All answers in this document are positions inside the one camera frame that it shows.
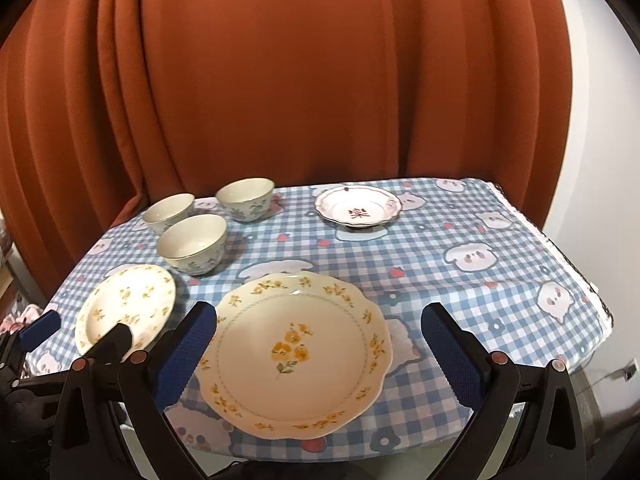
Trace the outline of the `small yellow floral plate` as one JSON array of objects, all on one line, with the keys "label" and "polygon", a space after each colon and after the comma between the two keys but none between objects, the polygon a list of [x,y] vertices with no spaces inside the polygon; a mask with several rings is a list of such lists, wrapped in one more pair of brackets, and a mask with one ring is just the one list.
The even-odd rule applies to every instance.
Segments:
[{"label": "small yellow floral plate", "polygon": [[77,315],[78,352],[86,353],[117,323],[130,329],[126,356],[145,350],[167,323],[175,299],[175,280],[161,266],[133,264],[114,270],[93,289]]}]

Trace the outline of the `back left cream bowl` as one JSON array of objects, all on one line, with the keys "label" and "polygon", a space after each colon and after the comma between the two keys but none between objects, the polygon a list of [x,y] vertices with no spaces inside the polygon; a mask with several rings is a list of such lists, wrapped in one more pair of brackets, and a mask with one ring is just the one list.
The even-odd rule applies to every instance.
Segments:
[{"label": "back left cream bowl", "polygon": [[145,211],[142,220],[154,233],[162,235],[171,226],[190,217],[194,200],[194,195],[190,193],[168,196]]}]

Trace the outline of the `large yellow floral plate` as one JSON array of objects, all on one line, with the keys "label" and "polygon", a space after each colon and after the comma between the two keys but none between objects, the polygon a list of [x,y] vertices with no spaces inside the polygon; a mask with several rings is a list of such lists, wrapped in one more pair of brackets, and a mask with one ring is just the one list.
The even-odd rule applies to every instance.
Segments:
[{"label": "large yellow floral plate", "polygon": [[195,376],[204,401],[246,434],[311,440],[367,411],[393,363],[381,309],[353,284],[300,271],[227,292]]}]

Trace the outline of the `blue checkered cartoon tablecloth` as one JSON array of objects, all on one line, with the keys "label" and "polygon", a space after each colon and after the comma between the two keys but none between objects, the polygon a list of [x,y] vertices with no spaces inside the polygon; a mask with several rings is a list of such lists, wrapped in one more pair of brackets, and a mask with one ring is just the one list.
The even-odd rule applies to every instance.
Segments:
[{"label": "blue checkered cartoon tablecloth", "polygon": [[337,462],[388,455],[455,436],[469,418],[421,335],[422,309],[443,304],[487,349],[522,364],[585,362],[613,329],[597,289],[490,183],[387,180],[399,218],[349,231],[323,221],[320,186],[278,188],[270,215],[231,222],[214,273],[176,279],[171,321],[198,300],[273,272],[309,270],[356,285],[383,311],[394,360],[378,400],[334,434],[310,442],[244,434],[209,408],[190,382],[170,411],[179,434],[200,450],[250,460]]}]

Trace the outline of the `back right cream bowl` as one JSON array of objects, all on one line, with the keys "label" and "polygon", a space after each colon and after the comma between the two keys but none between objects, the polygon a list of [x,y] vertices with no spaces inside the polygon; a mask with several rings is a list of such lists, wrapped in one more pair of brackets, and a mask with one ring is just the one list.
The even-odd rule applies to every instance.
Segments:
[{"label": "back right cream bowl", "polygon": [[216,199],[233,220],[250,223],[268,211],[273,190],[270,179],[246,178],[225,185],[216,193]]}]

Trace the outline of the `rust orange curtain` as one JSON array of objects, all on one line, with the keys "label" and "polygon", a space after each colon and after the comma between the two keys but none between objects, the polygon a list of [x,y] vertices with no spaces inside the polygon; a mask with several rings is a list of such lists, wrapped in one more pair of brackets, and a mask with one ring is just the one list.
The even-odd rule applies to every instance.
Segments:
[{"label": "rust orange curtain", "polygon": [[1,0],[1,210],[46,296],[247,177],[477,177],[542,226],[571,97],[561,0]]}]

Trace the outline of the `small red-patterned plate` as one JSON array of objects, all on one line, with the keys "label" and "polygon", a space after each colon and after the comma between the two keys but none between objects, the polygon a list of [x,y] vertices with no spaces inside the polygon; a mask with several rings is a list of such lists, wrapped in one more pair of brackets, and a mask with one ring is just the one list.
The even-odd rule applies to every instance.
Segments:
[{"label": "small red-patterned plate", "polygon": [[320,193],[314,210],[326,221],[349,229],[369,229],[395,221],[402,211],[400,199],[376,186],[343,184]]}]

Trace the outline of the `wall power socket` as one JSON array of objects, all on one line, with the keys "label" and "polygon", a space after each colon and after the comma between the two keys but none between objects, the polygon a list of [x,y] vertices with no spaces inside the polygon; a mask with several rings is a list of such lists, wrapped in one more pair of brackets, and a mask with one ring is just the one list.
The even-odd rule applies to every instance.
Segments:
[{"label": "wall power socket", "polygon": [[632,361],[623,368],[623,378],[626,380],[626,382],[629,382],[637,372],[638,364]]}]

